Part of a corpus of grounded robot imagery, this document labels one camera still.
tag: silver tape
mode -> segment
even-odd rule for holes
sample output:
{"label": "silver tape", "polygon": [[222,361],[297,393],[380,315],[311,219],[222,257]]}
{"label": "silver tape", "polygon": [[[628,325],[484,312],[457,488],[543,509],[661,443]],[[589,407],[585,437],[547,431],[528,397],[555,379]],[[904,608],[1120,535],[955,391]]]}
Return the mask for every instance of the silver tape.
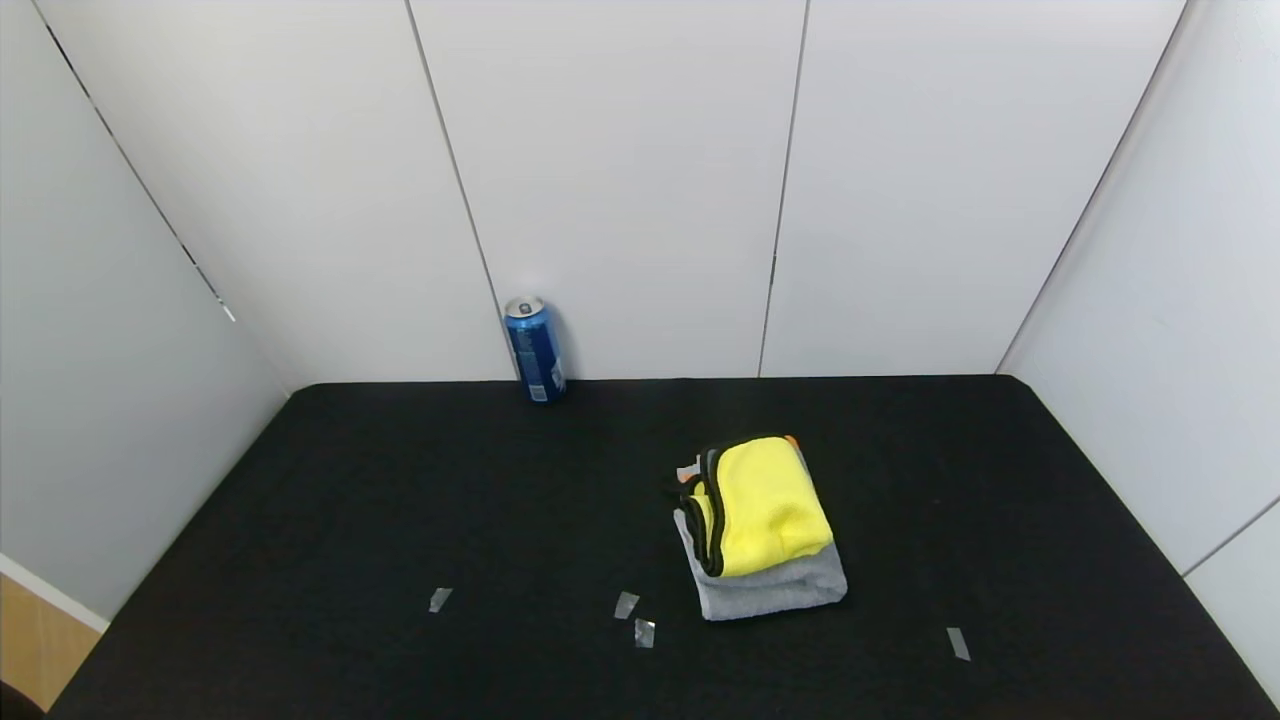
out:
{"label": "silver tape", "polygon": [[626,591],[620,592],[618,603],[613,606],[613,616],[618,620],[626,620],[631,616],[631,611],[636,609],[637,602],[640,602],[640,596]]}
{"label": "silver tape", "polygon": [[964,643],[964,634],[960,628],[947,628],[947,637],[951,638],[951,650],[955,651],[956,657],[969,662],[969,646]]}
{"label": "silver tape", "polygon": [[452,592],[453,588],[435,588],[435,592],[431,593],[431,612],[439,612]]}
{"label": "silver tape", "polygon": [[653,635],[658,632],[658,624],[652,620],[636,618],[636,647],[653,647]]}

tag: black table surface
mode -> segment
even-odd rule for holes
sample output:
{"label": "black table surface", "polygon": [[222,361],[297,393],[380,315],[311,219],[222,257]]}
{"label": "black table surface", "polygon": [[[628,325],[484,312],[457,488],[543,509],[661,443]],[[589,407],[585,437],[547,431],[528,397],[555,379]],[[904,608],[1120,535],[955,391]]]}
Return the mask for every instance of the black table surface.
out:
{"label": "black table surface", "polygon": [[[707,623],[659,488],[772,432],[849,596]],[[515,383],[303,389],[50,717],[1280,714],[1030,389],[927,377],[575,382],[547,407]]]}

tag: folded towel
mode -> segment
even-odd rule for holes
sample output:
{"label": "folded towel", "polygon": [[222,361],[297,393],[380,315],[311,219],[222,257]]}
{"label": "folded towel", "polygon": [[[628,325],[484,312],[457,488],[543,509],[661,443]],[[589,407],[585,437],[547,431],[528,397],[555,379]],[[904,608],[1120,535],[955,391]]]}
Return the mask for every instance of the folded towel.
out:
{"label": "folded towel", "polygon": [[712,447],[699,456],[698,470],[682,480],[680,507],[707,575],[749,575],[832,543],[795,439],[769,436]]}
{"label": "folded towel", "polygon": [[712,578],[694,557],[694,541],[685,514],[675,511],[676,529],[685,544],[685,557],[698,587],[698,601],[707,620],[737,620],[783,610],[817,607],[838,602],[849,592],[845,569],[836,544],[817,555],[787,560],[772,568],[733,578]]}

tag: beverage can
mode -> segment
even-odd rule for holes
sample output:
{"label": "beverage can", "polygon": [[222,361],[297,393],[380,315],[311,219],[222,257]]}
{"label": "beverage can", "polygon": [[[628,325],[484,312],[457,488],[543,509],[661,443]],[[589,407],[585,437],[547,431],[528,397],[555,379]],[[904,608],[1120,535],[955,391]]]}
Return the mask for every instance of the beverage can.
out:
{"label": "beverage can", "polygon": [[525,393],[534,402],[553,402],[564,395],[564,366],[559,343],[552,329],[550,310],[532,295],[517,297],[507,304],[503,324],[516,354],[516,368]]}

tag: panel seam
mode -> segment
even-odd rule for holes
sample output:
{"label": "panel seam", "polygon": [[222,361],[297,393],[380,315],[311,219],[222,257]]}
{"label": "panel seam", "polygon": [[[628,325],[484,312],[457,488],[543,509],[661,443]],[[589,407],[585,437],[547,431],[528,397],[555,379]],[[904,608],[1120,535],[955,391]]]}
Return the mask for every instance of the panel seam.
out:
{"label": "panel seam", "polygon": [[791,173],[791,143],[796,132],[796,108],[800,104],[800,72],[804,69],[804,46],[809,37],[809,6],[813,0],[804,3],[804,19],[800,23],[800,51],[796,54],[796,81],[791,91],[791,120],[787,123],[787,150],[782,160],[782,187],[778,191],[778,219],[773,227],[773,256],[769,263],[769,287],[764,296],[764,324],[760,328],[760,357],[755,364],[755,377],[764,374],[764,341],[769,336],[769,309],[773,305],[773,279],[778,273],[778,238],[782,236],[782,209],[787,200],[787,177]]}
{"label": "panel seam", "polygon": [[36,9],[36,14],[40,15],[40,22],[45,23],[45,29],[49,32],[49,37],[54,41],[54,46],[58,47],[58,53],[63,56],[63,61],[67,63],[67,68],[72,72],[72,77],[76,78],[76,83],[79,85],[81,92],[84,94],[84,99],[88,100],[90,108],[93,108],[93,113],[97,114],[97,120],[102,123],[102,128],[106,129],[106,135],[108,137],[111,138],[111,142],[115,145],[115,150],[120,154],[120,158],[124,158],[124,164],[128,165],[129,172],[133,173],[133,179],[138,181],[138,184],[142,187],[142,192],[145,192],[147,196],[147,201],[151,202],[151,206],[155,208],[156,214],[159,214],[160,219],[164,220],[164,225],[169,228],[169,234],[173,236],[173,240],[178,243],[178,247],[182,249],[182,252],[183,255],[187,256],[187,260],[191,263],[191,266],[196,269],[196,273],[200,275],[200,279],[204,281],[205,287],[209,288],[209,292],[214,296],[214,300],[218,301],[218,305],[221,306],[223,311],[227,313],[227,316],[230,318],[232,322],[234,323],[236,315],[233,315],[230,307],[227,306],[227,301],[223,299],[221,293],[218,292],[218,288],[214,286],[214,283],[210,282],[209,275],[205,274],[205,269],[201,268],[200,263],[196,261],[196,258],[191,254],[191,250],[187,249],[187,243],[182,241],[182,237],[178,234],[178,231],[173,228],[173,223],[169,222],[169,215],[165,215],[164,209],[161,209],[160,204],[156,202],[155,195],[151,193],[151,188],[147,187],[147,183],[142,179],[142,176],[138,174],[138,169],[133,165],[133,160],[129,159],[129,154],[124,151],[124,146],[122,146],[119,138],[115,137],[115,131],[111,129],[111,124],[108,123],[106,117],[102,115],[102,109],[99,108],[97,102],[93,101],[93,96],[90,94],[88,87],[84,86],[84,81],[81,79],[79,77],[79,72],[76,70],[76,64],[72,63],[72,59],[67,54],[67,50],[63,49],[61,41],[58,40],[58,33],[54,32],[54,26],[49,24],[49,19],[45,18],[45,13],[44,10],[40,9],[40,4],[36,3],[36,0],[31,0],[31,5]]}
{"label": "panel seam", "polygon": [[[440,106],[440,96],[435,90],[435,78],[431,77],[431,65],[426,61],[426,50],[422,47],[422,33],[417,29],[417,18],[413,15],[413,6],[410,0],[404,0],[404,12],[408,13],[408,26],[413,32],[413,44],[417,46],[417,58],[422,63],[422,74],[426,76],[426,88],[431,92],[431,106],[435,108],[435,119],[440,124],[440,135],[444,137],[444,149],[449,155],[449,165],[453,168],[453,179],[458,183],[458,193],[462,196],[462,206],[467,213],[467,223],[471,225],[471,238],[476,243],[476,252],[480,255],[480,266],[484,269],[485,282],[489,283],[489,296],[493,299],[493,310],[498,322],[503,320],[502,302],[498,301],[498,290],[493,284],[493,274],[489,272],[489,259],[485,256],[484,245],[480,242],[480,231],[476,228],[476,218],[471,211],[471,199],[467,196],[467,187],[462,182],[462,170],[458,168],[458,156],[453,151],[453,140],[449,137],[449,126],[444,122],[444,109]],[[507,352],[511,354],[509,343]],[[516,368],[516,356],[511,355],[512,368]],[[516,368],[516,377],[520,369]]]}
{"label": "panel seam", "polygon": [[1267,512],[1270,512],[1271,509],[1276,506],[1276,503],[1280,503],[1280,497],[1275,497],[1262,510],[1260,510],[1252,518],[1249,518],[1248,520],[1245,520],[1243,525],[1240,525],[1239,528],[1236,528],[1236,530],[1234,533],[1226,536],[1226,539],[1224,539],[1222,542],[1220,542],[1216,546],[1213,546],[1213,550],[1208,551],[1204,555],[1204,557],[1201,557],[1199,560],[1197,560],[1196,564],[1193,564],[1190,568],[1187,569],[1185,573],[1181,574],[1183,579],[1185,580],[1192,573],[1196,571],[1197,568],[1199,568],[1201,565],[1203,565],[1204,562],[1207,562],[1211,557],[1213,557],[1215,555],[1217,555],[1217,552],[1220,550],[1222,550],[1224,547],[1231,544],[1231,541],[1234,541],[1235,538],[1240,537],[1240,534],[1243,534],[1244,530],[1248,530],[1253,525],[1253,523],[1257,523],[1263,515],[1266,515]]}
{"label": "panel seam", "polygon": [[1041,305],[1041,301],[1044,300],[1050,283],[1053,282],[1053,274],[1057,273],[1059,268],[1062,265],[1062,260],[1069,252],[1071,252],[1071,247],[1076,245],[1076,236],[1079,234],[1080,228],[1084,227],[1084,220],[1089,217],[1089,211],[1093,209],[1093,204],[1097,200],[1098,193],[1102,191],[1102,186],[1107,184],[1111,170],[1116,165],[1116,159],[1120,158],[1124,150],[1133,142],[1134,128],[1140,120],[1147,99],[1151,96],[1151,91],[1156,86],[1157,78],[1161,74],[1161,68],[1165,67],[1165,59],[1169,56],[1170,49],[1184,32],[1188,9],[1193,1],[1194,0],[1183,0],[1183,9],[1178,13],[1178,19],[1174,22],[1174,28],[1169,32],[1169,40],[1165,41],[1165,47],[1160,51],[1160,58],[1156,59],[1156,64],[1151,68],[1151,77],[1147,78],[1147,85],[1142,88],[1142,95],[1138,96],[1138,104],[1134,105],[1133,114],[1129,115],[1129,122],[1125,123],[1124,132],[1120,133],[1120,140],[1116,141],[1116,146],[1111,151],[1111,156],[1107,158],[1106,167],[1102,168],[1102,174],[1098,176],[1098,182],[1093,186],[1093,192],[1089,193],[1089,199],[1084,202],[1084,208],[1080,209],[1080,214],[1075,218],[1075,224],[1071,225],[1071,232],[1068,233],[1066,242],[1064,242],[1062,249],[1057,251],[1057,258],[1053,259],[1053,265],[1050,266],[1048,274],[1044,275],[1044,282],[1041,283],[1039,290],[1036,292],[1036,299],[1032,300],[1032,304],[1027,307],[1027,314],[1023,315],[1021,323],[1019,323],[1018,329],[1014,331],[1014,337],[1009,340],[1009,347],[1006,347],[1005,354],[1000,356],[1000,361],[996,363],[996,369],[992,374],[1000,374],[1002,370],[1006,370],[1009,357],[1012,355],[1014,347],[1027,331],[1027,325],[1030,323],[1032,315],[1036,314],[1036,309]]}

